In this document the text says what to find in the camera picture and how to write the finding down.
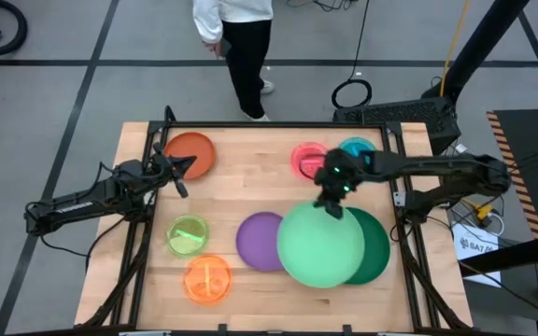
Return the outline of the large light green plate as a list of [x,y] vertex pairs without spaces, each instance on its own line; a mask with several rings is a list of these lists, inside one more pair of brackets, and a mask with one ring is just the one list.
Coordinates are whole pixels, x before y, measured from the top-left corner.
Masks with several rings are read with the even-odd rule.
[[344,284],[360,268],[365,240],[359,221],[348,210],[335,218],[304,202],[283,217],[276,249],[284,269],[297,282],[330,288]]

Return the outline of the large dark green plate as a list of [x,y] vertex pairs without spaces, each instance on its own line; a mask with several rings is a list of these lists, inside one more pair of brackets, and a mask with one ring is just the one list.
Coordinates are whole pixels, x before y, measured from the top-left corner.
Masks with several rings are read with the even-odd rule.
[[361,225],[365,248],[360,267],[346,281],[346,285],[365,285],[376,280],[388,266],[389,236],[382,224],[368,212],[356,207],[349,207],[347,210]]

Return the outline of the black hazard-striped mat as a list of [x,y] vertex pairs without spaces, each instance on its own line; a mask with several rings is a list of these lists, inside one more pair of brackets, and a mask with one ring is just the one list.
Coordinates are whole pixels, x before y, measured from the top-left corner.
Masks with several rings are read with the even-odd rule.
[[538,239],[538,109],[492,111],[487,118],[509,166],[532,240]]

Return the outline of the yellow plug connector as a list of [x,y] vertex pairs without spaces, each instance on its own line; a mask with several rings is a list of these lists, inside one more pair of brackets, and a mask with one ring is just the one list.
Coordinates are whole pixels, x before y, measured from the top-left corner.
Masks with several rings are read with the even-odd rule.
[[491,213],[491,211],[493,210],[493,206],[490,205],[490,204],[475,204],[475,203],[472,203],[471,206],[475,211],[476,217],[480,221],[483,221]]

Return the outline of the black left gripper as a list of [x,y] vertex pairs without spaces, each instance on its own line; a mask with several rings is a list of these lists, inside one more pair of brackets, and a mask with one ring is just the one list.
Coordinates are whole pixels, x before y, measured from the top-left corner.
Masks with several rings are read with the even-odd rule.
[[196,162],[196,156],[171,157],[171,160],[163,153],[160,143],[153,144],[153,154],[150,157],[150,169],[153,182],[157,185],[166,185],[173,182],[181,198],[187,198],[189,193],[183,183],[186,173]]

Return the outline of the person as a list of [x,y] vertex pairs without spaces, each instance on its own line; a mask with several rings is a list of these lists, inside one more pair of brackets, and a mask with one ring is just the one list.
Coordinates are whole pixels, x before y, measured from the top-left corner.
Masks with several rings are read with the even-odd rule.
[[241,111],[269,118],[262,96],[275,85],[262,78],[274,18],[273,0],[192,0],[192,18],[205,47],[225,60]]

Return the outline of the purple plastic plate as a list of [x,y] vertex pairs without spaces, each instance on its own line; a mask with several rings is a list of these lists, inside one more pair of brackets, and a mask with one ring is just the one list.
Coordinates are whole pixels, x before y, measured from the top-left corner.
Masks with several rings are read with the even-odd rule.
[[247,217],[236,234],[236,249],[251,268],[262,272],[284,269],[277,254],[277,232],[282,216],[259,212]]

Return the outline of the translucent green plate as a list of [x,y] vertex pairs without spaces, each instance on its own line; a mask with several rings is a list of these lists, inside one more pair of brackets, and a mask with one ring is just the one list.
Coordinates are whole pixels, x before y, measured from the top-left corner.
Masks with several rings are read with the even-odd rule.
[[196,215],[176,217],[166,232],[168,251],[181,258],[200,255],[209,240],[207,222]]

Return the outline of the black metal bar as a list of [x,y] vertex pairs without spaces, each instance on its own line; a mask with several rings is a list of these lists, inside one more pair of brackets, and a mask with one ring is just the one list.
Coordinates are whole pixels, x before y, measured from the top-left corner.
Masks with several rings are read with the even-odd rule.
[[538,239],[459,260],[463,277],[538,263]]

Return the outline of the opaque orange plastic plate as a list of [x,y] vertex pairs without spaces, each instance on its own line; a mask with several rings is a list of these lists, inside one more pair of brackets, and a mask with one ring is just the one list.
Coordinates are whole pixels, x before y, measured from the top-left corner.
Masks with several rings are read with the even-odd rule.
[[165,146],[164,154],[172,157],[194,156],[196,160],[184,175],[186,180],[202,177],[215,164],[216,150],[202,133],[188,132],[174,136]]

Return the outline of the translucent pink plate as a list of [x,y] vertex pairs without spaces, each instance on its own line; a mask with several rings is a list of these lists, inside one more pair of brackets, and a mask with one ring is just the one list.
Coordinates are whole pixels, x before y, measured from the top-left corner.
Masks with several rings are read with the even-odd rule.
[[299,144],[290,154],[290,167],[301,178],[313,180],[318,169],[324,164],[327,148],[319,143]]

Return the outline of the black vertical pole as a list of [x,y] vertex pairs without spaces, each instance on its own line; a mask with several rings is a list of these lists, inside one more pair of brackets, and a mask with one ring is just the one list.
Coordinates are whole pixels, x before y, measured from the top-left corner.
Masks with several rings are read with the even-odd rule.
[[530,0],[495,0],[440,83],[421,99],[447,97],[455,104],[466,83],[486,60]]

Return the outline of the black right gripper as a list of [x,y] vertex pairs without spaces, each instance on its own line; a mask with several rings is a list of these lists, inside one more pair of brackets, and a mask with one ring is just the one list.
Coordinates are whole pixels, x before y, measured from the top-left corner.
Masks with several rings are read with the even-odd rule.
[[370,168],[371,151],[361,151],[357,156],[343,149],[331,149],[325,157],[323,166],[314,177],[314,183],[321,187],[314,207],[325,207],[334,218],[343,217],[340,202],[347,194],[367,180]]

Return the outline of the translucent blue plate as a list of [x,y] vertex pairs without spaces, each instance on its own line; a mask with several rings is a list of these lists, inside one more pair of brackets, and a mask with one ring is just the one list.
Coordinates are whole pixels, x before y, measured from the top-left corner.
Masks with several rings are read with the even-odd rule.
[[362,137],[349,137],[341,142],[338,147],[353,157],[359,157],[363,151],[375,151],[375,145]]

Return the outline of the translucent orange plate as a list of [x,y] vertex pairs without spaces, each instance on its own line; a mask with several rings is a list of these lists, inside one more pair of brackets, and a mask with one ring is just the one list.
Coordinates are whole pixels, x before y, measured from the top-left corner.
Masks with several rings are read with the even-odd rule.
[[191,301],[212,306],[228,296],[232,282],[232,270],[225,259],[216,255],[202,255],[188,263],[182,286]]

